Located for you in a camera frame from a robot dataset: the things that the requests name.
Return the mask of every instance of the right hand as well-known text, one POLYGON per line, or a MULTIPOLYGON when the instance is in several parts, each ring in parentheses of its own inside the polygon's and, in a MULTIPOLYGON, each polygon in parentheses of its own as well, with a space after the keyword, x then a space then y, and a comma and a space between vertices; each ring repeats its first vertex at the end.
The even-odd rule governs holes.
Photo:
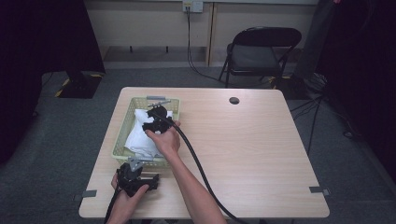
MULTIPOLYGON (((180 126, 178 120, 174 120, 174 123, 180 126)), ((166 159, 170 159, 177 156, 178 149, 180 148, 180 136, 178 135, 174 127, 169 128, 165 133, 157 134, 150 130, 145 131, 146 135, 152 139, 155 146, 165 156, 166 159)))

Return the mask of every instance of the forearm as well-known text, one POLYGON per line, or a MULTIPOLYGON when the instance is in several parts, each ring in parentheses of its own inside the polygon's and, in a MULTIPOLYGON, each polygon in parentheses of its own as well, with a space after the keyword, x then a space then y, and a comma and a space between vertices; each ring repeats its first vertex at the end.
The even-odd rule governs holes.
POLYGON ((179 156, 168 159, 194 223, 226 223, 215 200, 179 156))

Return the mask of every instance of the gray carpet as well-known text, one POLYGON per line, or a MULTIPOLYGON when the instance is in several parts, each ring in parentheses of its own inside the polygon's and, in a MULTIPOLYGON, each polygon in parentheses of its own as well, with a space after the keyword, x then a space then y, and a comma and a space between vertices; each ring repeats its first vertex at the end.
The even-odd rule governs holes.
MULTIPOLYGON (((212 77, 217 77, 220 71, 199 70, 212 77)), ((107 70, 92 99, 55 98, 65 79, 64 73, 43 76, 46 84, 36 108, 38 116, 14 156, 0 167, 0 223, 103 223, 79 217, 79 202, 73 201, 73 197, 88 184, 120 90, 127 86, 224 86, 190 68, 114 69, 107 70)), ((231 82, 251 86, 258 80, 233 77, 231 82)), ((255 88, 268 88, 268 84, 255 88)), ((293 100, 288 105, 293 109, 305 102, 293 100)), ((297 116, 305 108, 293 111, 292 115, 297 116)), ((295 120, 305 148, 309 146, 315 110, 313 107, 295 120)), ((296 219, 295 224, 396 223, 394 189, 377 169, 378 163, 364 141, 343 136, 346 128, 324 100, 318 110, 309 158, 319 184, 331 192, 326 196, 331 214, 321 219, 296 219)), ((270 219, 267 223, 290 220, 270 219)))

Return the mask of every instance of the hand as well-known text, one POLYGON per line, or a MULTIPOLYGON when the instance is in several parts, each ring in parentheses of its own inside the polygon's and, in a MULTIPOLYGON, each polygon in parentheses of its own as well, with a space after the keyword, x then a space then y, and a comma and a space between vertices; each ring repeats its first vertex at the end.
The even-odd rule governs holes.
MULTIPOLYGON (((117 174, 114 174, 113 180, 111 181, 113 189, 117 187, 117 177, 117 174)), ((142 186, 134 197, 129 197, 125 190, 120 191, 117 200, 114 202, 107 224, 124 224, 131 219, 137 204, 148 189, 149 185, 142 186)))
MULTIPOLYGON (((180 126, 178 120, 174 120, 175 124, 180 126)), ((165 156, 166 159, 172 158, 177 155, 180 148, 180 137, 174 127, 168 129, 165 133, 157 134, 150 130, 146 130, 146 135, 152 139, 155 146, 165 156)))

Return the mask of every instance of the green basket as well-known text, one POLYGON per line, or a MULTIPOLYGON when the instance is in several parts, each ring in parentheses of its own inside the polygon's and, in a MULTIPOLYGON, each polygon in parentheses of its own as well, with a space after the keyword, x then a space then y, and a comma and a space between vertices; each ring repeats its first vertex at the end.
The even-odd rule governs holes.
MULTIPOLYGON (((163 107, 168 111, 173 112, 173 119, 178 119, 180 101, 178 99, 168 99, 163 96, 147 96, 147 97, 134 97, 129 103, 128 111, 126 112, 125 118, 120 127, 119 135, 117 136, 116 145, 113 148, 111 156, 116 159, 120 164, 128 161, 129 157, 135 157, 134 152, 129 148, 125 147, 126 140, 131 130, 134 128, 134 111, 136 109, 147 109, 150 110, 150 105, 158 104, 159 102, 170 101, 170 103, 163 104, 163 107)), ((168 163, 164 157, 154 157, 152 161, 143 161, 144 166, 168 166, 168 163)))

